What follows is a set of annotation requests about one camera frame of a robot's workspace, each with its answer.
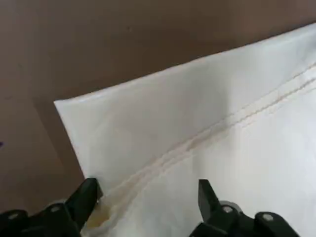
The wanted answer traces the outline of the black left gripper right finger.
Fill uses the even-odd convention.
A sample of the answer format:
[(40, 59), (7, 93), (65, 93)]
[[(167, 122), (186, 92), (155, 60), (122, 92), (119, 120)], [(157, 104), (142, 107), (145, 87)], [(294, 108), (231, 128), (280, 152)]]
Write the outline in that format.
[(280, 215), (258, 212), (245, 215), (233, 202), (220, 202), (207, 179), (198, 181), (198, 206), (202, 216), (191, 237), (295, 237), (296, 231)]

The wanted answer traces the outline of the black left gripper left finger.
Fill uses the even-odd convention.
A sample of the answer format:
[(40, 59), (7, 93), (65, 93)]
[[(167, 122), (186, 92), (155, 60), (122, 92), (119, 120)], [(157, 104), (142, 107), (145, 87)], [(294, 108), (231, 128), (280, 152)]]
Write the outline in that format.
[(29, 215), (12, 209), (0, 214), (2, 237), (80, 237), (81, 230), (103, 196), (96, 178), (86, 178), (65, 201)]

